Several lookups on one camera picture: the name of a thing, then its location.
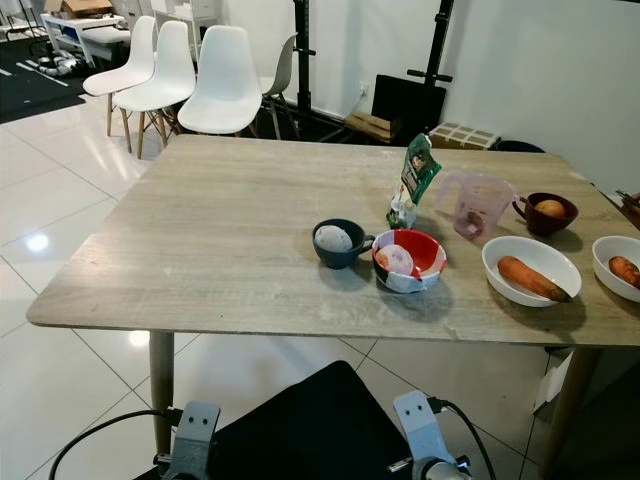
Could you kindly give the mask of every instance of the white chair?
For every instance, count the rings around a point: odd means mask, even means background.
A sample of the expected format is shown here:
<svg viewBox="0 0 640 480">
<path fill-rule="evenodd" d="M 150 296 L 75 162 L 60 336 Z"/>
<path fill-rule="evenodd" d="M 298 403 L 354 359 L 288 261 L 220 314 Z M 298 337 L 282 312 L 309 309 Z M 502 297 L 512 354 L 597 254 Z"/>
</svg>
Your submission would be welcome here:
<svg viewBox="0 0 640 480">
<path fill-rule="evenodd" d="M 131 152 L 131 137 L 127 112 L 140 112 L 138 131 L 138 158 L 142 156 L 142 137 L 150 125 L 158 130 L 163 146 L 167 146 L 167 134 L 164 127 L 164 108 L 168 108 L 173 117 L 173 105 L 191 96 L 196 85 L 196 74 L 191 61 L 187 25 L 183 22 L 168 21 L 162 25 L 158 34 L 158 54 L 156 69 L 150 80 L 138 86 L 119 92 L 113 101 L 122 112 L 127 147 Z M 145 113 L 149 123 L 145 126 Z"/>
<path fill-rule="evenodd" d="M 279 100 L 284 106 L 287 112 L 287 118 L 293 127 L 293 131 L 296 133 L 296 137 L 300 138 L 300 132 L 298 126 L 293 121 L 293 116 L 289 110 L 284 99 L 284 92 L 289 86 L 291 81 L 291 60 L 293 57 L 293 51 L 295 48 L 296 35 L 293 35 L 287 39 L 280 52 L 280 58 L 278 59 L 278 68 L 276 69 L 275 77 L 260 77 L 260 85 L 262 86 L 262 96 L 267 102 L 269 102 L 269 110 L 271 111 L 271 118 L 273 119 L 273 127 L 276 130 L 276 137 L 280 140 L 280 126 L 278 125 L 278 117 L 276 115 L 275 101 Z"/>
<path fill-rule="evenodd" d="M 113 94 L 125 88 L 146 82 L 153 75 L 153 30 L 156 19 L 140 17 L 131 34 L 129 59 L 122 67 L 98 73 L 87 78 L 82 84 L 89 95 L 107 96 L 107 136 L 111 135 L 111 115 Z"/>
<path fill-rule="evenodd" d="M 262 103 L 249 36 L 239 27 L 216 25 L 204 34 L 198 84 L 178 112 L 180 124 L 200 133 L 238 133 Z"/>
</svg>

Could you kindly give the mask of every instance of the black cable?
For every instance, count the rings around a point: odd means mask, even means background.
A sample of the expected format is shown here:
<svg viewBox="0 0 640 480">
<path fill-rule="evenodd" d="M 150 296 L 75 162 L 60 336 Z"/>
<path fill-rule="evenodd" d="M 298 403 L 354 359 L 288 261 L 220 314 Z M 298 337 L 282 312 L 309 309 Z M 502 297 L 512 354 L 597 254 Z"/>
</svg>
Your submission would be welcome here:
<svg viewBox="0 0 640 480">
<path fill-rule="evenodd" d="M 157 415 L 160 417 L 165 416 L 165 414 L 160 412 L 159 410 L 139 410 L 137 412 L 131 412 L 131 413 L 126 413 L 124 415 L 120 415 L 119 417 L 112 418 L 111 420 L 108 420 L 104 423 L 101 423 L 100 425 L 96 425 L 95 427 L 90 428 L 86 432 L 81 433 L 76 438 L 74 438 L 69 443 L 67 443 L 65 447 L 60 451 L 60 453 L 56 457 L 56 460 L 53 462 L 51 471 L 49 472 L 49 480 L 55 480 L 56 470 L 58 470 L 58 465 L 60 465 L 60 461 L 67 453 L 69 453 L 69 450 L 71 450 L 78 442 L 84 440 L 89 435 L 93 435 L 98 430 L 102 430 L 103 428 L 108 427 L 109 425 L 113 425 L 114 423 L 121 422 L 122 420 L 128 420 L 129 418 L 141 417 L 143 415 Z"/>
<path fill-rule="evenodd" d="M 491 480 L 496 480 L 496 472 L 493 470 L 493 465 L 491 464 L 491 460 L 489 459 L 489 454 L 487 453 L 487 450 L 484 448 L 484 444 L 482 443 L 482 440 L 480 439 L 480 436 L 478 435 L 476 428 L 473 426 L 473 423 L 471 423 L 471 420 L 469 420 L 469 417 L 467 417 L 465 413 L 460 409 L 460 407 L 458 407 L 455 403 L 450 402 L 449 400 L 441 400 L 441 402 L 443 406 L 447 407 L 450 410 L 453 410 L 467 425 L 469 430 L 471 430 L 471 435 L 473 435 L 474 440 L 478 444 L 478 448 L 480 449 L 480 453 L 482 454 L 484 463 L 487 465 L 489 478 L 491 478 Z"/>
</svg>

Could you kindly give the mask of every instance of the dark red mug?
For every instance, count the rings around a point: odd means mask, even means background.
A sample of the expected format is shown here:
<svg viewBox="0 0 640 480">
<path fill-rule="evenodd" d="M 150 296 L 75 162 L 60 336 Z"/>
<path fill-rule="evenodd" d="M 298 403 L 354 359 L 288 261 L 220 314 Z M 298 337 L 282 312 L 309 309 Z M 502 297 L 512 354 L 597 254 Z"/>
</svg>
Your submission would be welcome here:
<svg viewBox="0 0 640 480">
<path fill-rule="evenodd" d="M 544 200 L 555 200 L 564 207 L 564 217 L 552 217 L 546 213 L 536 210 L 536 205 Z M 527 230 L 534 235 L 545 237 L 566 228 L 578 216 L 578 207 L 560 195 L 553 193 L 532 193 L 527 198 L 520 197 L 520 202 L 524 202 L 524 212 L 518 206 L 517 201 L 512 203 L 516 212 L 527 222 Z"/>
</svg>

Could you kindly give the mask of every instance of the power outlet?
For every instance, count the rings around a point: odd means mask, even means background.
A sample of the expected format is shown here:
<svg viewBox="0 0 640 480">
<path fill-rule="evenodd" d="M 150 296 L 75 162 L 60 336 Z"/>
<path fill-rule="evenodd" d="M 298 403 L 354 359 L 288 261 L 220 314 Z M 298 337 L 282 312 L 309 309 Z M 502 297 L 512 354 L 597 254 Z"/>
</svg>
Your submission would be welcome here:
<svg viewBox="0 0 640 480">
<path fill-rule="evenodd" d="M 366 97 L 367 95 L 369 95 L 369 84 L 360 82 L 360 96 Z"/>
</svg>

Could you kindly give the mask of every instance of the wooden table top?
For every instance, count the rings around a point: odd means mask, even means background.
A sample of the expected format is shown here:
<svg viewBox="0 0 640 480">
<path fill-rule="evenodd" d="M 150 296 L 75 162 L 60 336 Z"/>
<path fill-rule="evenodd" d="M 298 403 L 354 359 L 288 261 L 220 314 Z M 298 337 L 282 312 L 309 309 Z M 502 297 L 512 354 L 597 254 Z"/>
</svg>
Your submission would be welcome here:
<svg viewBox="0 0 640 480">
<path fill-rule="evenodd" d="M 332 217 L 388 229 L 404 148 L 180 136 L 82 245 L 28 312 L 37 325 L 177 332 L 640 345 L 640 304 L 595 278 L 591 245 L 638 231 L 569 164 L 543 154 L 436 150 L 443 170 L 416 228 L 448 256 L 426 292 L 381 287 L 371 254 L 324 267 L 311 230 Z M 452 228 L 457 191 L 433 203 L 449 172 L 500 176 L 520 194 L 559 193 L 580 216 L 545 242 L 582 274 L 570 304 L 527 308 L 486 280 L 483 243 Z M 530 236 L 508 208 L 493 236 Z"/>
</svg>

